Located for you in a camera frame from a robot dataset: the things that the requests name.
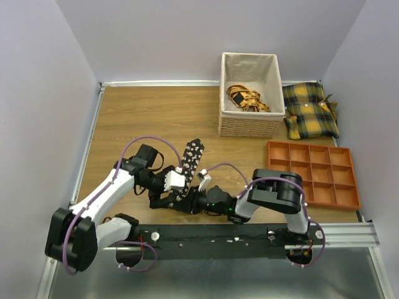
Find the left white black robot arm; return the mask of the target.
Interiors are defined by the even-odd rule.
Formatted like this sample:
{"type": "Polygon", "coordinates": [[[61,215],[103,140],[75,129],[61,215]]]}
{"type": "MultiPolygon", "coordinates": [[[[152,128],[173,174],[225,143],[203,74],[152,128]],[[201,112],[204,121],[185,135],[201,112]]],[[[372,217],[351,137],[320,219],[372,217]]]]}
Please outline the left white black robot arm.
{"type": "Polygon", "coordinates": [[[63,263],[69,275],[86,270],[99,250],[121,242],[139,249],[152,248],[144,243],[139,221],[118,214],[102,222],[106,213],[129,191],[138,186],[160,193],[185,186],[182,159],[166,169],[162,176],[152,167],[159,152],[142,144],[136,155],[121,156],[105,180],[84,200],[68,209],[59,208],[51,218],[45,254],[63,263]]]}

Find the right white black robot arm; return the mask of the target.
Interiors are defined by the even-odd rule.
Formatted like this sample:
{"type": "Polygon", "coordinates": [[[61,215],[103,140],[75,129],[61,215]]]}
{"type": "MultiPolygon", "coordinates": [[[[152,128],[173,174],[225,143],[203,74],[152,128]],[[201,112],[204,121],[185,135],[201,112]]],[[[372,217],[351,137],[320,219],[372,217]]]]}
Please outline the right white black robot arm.
{"type": "Polygon", "coordinates": [[[302,177],[296,173],[256,169],[252,181],[237,196],[219,186],[206,190],[204,183],[191,187],[186,196],[178,196],[173,209],[185,214],[226,216],[234,224],[245,224],[260,208],[284,214],[287,225],[267,230],[267,238],[274,245],[307,245],[310,242],[310,220],[303,200],[302,177]]]}

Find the black floral tie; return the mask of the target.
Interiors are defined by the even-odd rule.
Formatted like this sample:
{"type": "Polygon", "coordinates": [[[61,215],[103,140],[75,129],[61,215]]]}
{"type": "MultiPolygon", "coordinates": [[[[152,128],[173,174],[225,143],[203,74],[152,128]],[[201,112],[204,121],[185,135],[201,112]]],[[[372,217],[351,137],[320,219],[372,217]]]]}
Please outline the black floral tie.
{"type": "Polygon", "coordinates": [[[177,167],[176,172],[185,177],[185,185],[183,189],[176,190],[171,193],[174,201],[170,204],[171,208],[177,208],[183,203],[183,199],[188,194],[192,180],[194,178],[200,159],[203,155],[204,145],[199,138],[187,142],[181,163],[177,167]]]}

